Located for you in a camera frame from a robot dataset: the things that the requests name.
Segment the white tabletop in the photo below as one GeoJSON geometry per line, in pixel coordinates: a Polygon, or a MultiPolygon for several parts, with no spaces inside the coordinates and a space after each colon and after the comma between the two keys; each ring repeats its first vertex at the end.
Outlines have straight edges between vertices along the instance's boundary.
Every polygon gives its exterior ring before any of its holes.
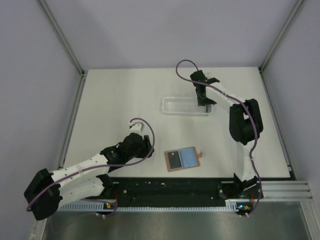
{"type": "MultiPolygon", "coordinates": [[[[202,68],[238,97],[255,98],[263,132],[255,155],[261,177],[287,178],[289,172],[256,67],[202,68]]],[[[194,68],[181,68],[189,78],[194,68]]],[[[173,68],[89,70],[77,112],[65,167],[82,162],[114,146],[130,133],[128,121],[147,120],[155,132],[155,152],[134,166],[111,172],[111,177],[231,178],[235,172],[236,144],[229,133],[229,116],[218,105],[210,116],[171,116],[162,113],[164,97],[195,97],[195,87],[176,76],[173,68]],[[203,152],[200,166],[168,172],[164,152],[196,147],[203,152]]],[[[148,127],[145,134],[150,135],[148,127]]]]}

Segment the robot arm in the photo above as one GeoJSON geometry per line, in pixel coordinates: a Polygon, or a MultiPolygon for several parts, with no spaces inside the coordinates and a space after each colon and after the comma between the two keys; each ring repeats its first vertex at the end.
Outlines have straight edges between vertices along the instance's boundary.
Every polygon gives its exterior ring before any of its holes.
{"type": "Polygon", "coordinates": [[[48,188],[34,202],[31,206],[31,211],[35,219],[45,219],[62,206],[77,200],[100,195],[108,196],[112,192],[113,182],[107,173],[121,168],[133,158],[144,158],[150,151],[153,153],[149,136],[142,137],[144,124],[135,122],[130,123],[129,126],[130,134],[124,138],[123,142],[106,147],[86,161],[52,172],[48,172],[47,169],[40,170],[24,192],[24,197],[28,203],[45,187],[63,178],[66,179],[48,188]],[[101,165],[115,166],[95,168],[101,165]]]}
{"type": "Polygon", "coordinates": [[[257,182],[252,181],[256,174],[251,159],[249,158],[249,152],[255,140],[254,130],[250,120],[245,116],[246,113],[244,108],[240,104],[235,104],[226,95],[237,98],[244,103],[253,118],[259,138],[264,127],[257,100],[244,100],[243,98],[235,96],[230,90],[225,88],[218,79],[207,79],[202,70],[194,72],[191,74],[190,78],[192,81],[209,84],[223,92],[222,94],[212,87],[196,83],[193,84],[195,86],[199,106],[218,104],[229,114],[229,131],[232,138],[236,141],[237,150],[235,178],[240,183],[244,183],[242,184],[242,189],[249,188],[252,183],[257,182]]]}

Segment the metal floor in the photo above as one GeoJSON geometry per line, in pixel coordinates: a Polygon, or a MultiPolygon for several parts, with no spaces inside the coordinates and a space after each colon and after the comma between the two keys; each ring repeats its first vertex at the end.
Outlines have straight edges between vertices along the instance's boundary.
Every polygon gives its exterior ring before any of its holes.
{"type": "Polygon", "coordinates": [[[119,212],[105,220],[94,214],[57,212],[44,240],[310,240],[298,202],[262,202],[250,218],[232,212],[119,212]]]}

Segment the transparent plastic tray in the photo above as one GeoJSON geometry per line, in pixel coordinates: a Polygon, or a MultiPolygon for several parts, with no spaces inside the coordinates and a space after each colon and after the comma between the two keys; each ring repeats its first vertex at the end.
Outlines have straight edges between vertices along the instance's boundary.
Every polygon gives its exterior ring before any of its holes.
{"type": "Polygon", "coordinates": [[[212,114],[211,105],[198,106],[196,97],[167,96],[162,100],[162,111],[167,115],[206,117],[212,114]]]}

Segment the gray wall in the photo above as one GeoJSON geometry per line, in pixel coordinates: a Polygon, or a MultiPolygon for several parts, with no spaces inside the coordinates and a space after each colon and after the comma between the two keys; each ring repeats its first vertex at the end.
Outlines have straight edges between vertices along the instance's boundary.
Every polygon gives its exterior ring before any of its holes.
{"type": "Polygon", "coordinates": [[[259,66],[296,0],[47,0],[81,65],[259,66]]]}
{"type": "Polygon", "coordinates": [[[79,75],[35,0],[0,7],[0,239],[25,240],[23,193],[53,169],[79,75]]]}
{"type": "Polygon", "coordinates": [[[308,0],[266,70],[298,177],[320,211],[320,1],[308,0]]]}

